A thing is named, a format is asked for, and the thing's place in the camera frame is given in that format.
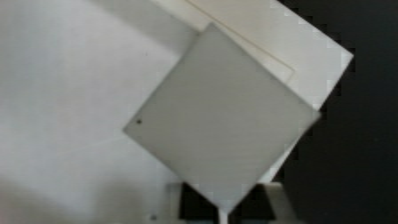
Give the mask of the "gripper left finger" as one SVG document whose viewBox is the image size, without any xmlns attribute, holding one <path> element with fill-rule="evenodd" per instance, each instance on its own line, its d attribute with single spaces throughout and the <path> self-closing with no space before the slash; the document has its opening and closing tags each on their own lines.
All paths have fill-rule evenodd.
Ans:
<svg viewBox="0 0 398 224">
<path fill-rule="evenodd" d="M 171 193 L 171 217 L 176 224 L 220 224 L 219 210 L 185 182 L 167 185 Z"/>
</svg>

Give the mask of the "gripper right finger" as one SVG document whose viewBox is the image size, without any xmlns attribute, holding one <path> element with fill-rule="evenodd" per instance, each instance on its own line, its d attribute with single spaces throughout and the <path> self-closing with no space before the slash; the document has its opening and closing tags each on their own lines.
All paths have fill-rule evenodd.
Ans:
<svg viewBox="0 0 398 224">
<path fill-rule="evenodd" d="M 254 186 L 229 213 L 228 224 L 304 224 L 279 182 Z"/>
</svg>

